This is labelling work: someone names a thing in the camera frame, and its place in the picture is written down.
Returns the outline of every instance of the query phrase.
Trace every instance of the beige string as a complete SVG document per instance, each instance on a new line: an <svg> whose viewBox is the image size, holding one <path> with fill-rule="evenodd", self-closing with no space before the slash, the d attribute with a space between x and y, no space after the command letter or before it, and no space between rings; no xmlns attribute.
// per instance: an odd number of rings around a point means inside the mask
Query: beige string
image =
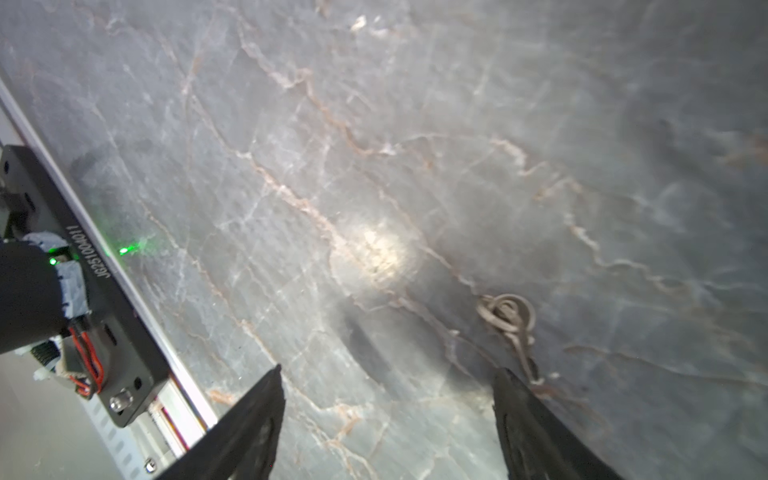
<svg viewBox="0 0 768 480"><path fill-rule="evenodd" d="M533 385L544 383L544 379L535 372L531 357L531 345L534 343L532 333L536 326L536 312L531 303L510 293L483 295L478 300L477 310L483 320L500 330L512 342L528 382Z"/></svg>

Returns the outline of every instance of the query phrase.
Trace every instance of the bolt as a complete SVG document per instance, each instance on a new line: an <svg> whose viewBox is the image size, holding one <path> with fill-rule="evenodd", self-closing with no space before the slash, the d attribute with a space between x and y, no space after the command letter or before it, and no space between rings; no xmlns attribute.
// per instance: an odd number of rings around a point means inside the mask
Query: bolt
<svg viewBox="0 0 768 480"><path fill-rule="evenodd" d="M144 470L147 471L147 473L155 473L157 471L157 463L152 458L147 458L147 461L144 463Z"/></svg>
<svg viewBox="0 0 768 480"><path fill-rule="evenodd" d="M109 399L109 408L112 412L120 413L134 402L134 396L126 389L122 389L120 393Z"/></svg>

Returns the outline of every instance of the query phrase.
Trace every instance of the marble surface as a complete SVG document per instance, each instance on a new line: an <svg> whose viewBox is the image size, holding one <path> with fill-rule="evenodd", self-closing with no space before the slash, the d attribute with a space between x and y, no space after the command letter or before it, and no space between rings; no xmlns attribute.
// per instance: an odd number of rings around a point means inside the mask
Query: marble surface
<svg viewBox="0 0 768 480"><path fill-rule="evenodd" d="M274 478L502 478L475 314L626 478L768 472L757 0L7 0L0 66Z"/></svg>

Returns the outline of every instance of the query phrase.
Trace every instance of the silver metal strip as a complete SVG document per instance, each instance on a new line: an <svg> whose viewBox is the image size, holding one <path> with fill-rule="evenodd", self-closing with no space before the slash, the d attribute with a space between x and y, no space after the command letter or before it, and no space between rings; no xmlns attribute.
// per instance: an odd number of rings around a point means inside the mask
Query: silver metal strip
<svg viewBox="0 0 768 480"><path fill-rule="evenodd" d="M109 266L115 279L120 283L120 286L131 301L131 304L144 321L147 330L149 330L154 341L157 342L160 350L165 355L171 371L176 376L179 387L184 391L184 395L189 399L192 406L197 411L197 414L206 423L208 428L213 427L218 421L218 416L213 408L211 408L203 391L200 390L200 387L195 383L189 370L187 370L187 367L181 361L176 349L171 345L170 340L165 335L165 332L152 313L152 310L144 302L141 294L139 294L138 288L136 288L130 277L126 274L122 265L116 261L119 257L117 252L114 252L109 247L109 244L101 235L101 232L96 227L96 224L88 214L85 206L70 185L65 173L61 170L58 164L56 164L53 155L45 146L45 143L32 126L32 123L27 119L22 107L13 97L11 90L8 87L5 73L0 73L0 102L5 107L5 111L10 116L11 122L15 125L16 131L22 137L22 140L37 154L38 159L44 165L48 174L51 175L51 178L61 192L61 195L67 201L69 207L74 212L74 215L80 220L80 225L94 241L95 246L103 253L102 257L104 262Z"/></svg>

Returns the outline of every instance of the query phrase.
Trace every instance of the black cylinder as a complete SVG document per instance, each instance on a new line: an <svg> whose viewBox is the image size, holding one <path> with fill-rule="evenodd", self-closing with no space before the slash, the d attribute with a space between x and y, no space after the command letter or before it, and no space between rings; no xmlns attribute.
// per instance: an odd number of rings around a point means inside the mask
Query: black cylinder
<svg viewBox="0 0 768 480"><path fill-rule="evenodd" d="M36 245L0 243L0 353L66 328L58 274L49 261Z"/></svg>

